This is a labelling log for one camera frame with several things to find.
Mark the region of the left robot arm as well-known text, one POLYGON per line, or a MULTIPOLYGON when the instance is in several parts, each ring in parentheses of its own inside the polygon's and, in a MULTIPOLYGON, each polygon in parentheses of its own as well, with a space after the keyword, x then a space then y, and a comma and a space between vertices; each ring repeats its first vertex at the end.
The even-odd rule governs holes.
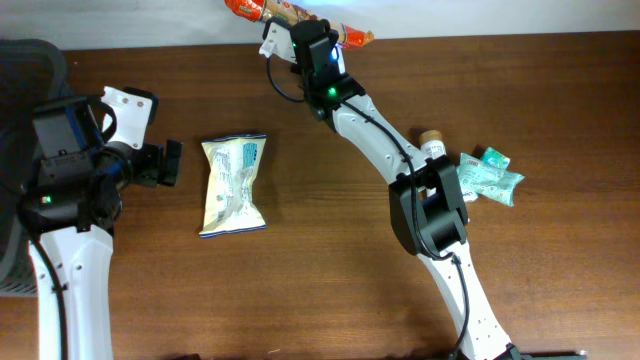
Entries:
POLYGON ((15 206, 38 297, 42 359, 111 359, 108 300, 122 191, 176 185, 182 143, 145 142, 159 100, 131 87, 37 106, 41 153, 15 206))

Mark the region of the white chips bag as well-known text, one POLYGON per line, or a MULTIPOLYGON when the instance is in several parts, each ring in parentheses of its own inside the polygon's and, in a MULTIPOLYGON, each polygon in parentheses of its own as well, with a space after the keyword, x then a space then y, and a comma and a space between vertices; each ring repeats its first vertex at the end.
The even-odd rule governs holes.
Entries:
POLYGON ((202 239, 267 228, 253 201, 267 136, 238 134, 201 143, 210 165, 202 239))

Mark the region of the teal tissue pack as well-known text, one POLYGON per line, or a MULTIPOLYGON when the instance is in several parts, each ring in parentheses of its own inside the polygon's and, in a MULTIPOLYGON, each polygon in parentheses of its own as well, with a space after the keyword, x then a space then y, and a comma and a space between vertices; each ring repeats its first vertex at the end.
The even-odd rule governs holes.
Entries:
POLYGON ((491 167, 501 170, 506 170, 511 163, 511 159, 509 157, 492 147, 486 148, 481 157, 481 161, 491 167))
POLYGON ((472 190, 463 190, 462 195, 465 203, 475 202, 479 198, 478 193, 472 190))

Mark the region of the white cream tube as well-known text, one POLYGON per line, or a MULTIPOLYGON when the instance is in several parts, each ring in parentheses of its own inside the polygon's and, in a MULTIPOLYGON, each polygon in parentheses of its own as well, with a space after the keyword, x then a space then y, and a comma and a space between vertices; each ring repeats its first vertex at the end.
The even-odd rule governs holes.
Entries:
POLYGON ((428 130, 419 136, 420 150, 427 159, 437 159, 446 155, 442 133, 438 130, 428 130))

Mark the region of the San Remo spaghetti packet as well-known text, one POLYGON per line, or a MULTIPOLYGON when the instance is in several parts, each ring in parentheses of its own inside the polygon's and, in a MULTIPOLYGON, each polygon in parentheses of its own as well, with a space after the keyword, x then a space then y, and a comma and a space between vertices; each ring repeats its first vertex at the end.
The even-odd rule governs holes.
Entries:
MULTIPOLYGON (((225 5, 235 15, 251 22, 266 23, 271 19, 280 19, 293 26, 305 20, 323 20, 323 17, 285 0, 225 0, 225 5)), ((338 42, 346 48, 361 48, 375 39, 371 31, 357 30, 332 20, 329 24, 338 32, 338 42)))

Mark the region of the teal wet wipes packet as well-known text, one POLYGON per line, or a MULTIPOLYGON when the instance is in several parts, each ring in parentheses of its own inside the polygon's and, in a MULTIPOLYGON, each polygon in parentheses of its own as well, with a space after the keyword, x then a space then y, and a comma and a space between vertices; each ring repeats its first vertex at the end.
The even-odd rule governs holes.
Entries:
POLYGON ((460 155, 456 171, 462 191, 475 191, 508 207, 514 206, 515 188, 525 179, 521 174, 491 167, 466 153, 460 155))

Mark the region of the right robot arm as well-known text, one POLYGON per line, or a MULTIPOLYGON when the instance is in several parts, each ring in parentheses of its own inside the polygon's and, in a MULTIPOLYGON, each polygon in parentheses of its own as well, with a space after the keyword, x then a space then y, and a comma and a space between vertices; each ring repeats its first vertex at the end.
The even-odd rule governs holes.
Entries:
POLYGON ((388 185, 393 232, 428 269, 454 322, 450 358, 521 358, 475 271, 454 165, 445 156, 427 158, 384 119, 365 89, 341 69, 338 34, 327 21, 305 20, 290 35, 312 113, 360 150, 388 185))

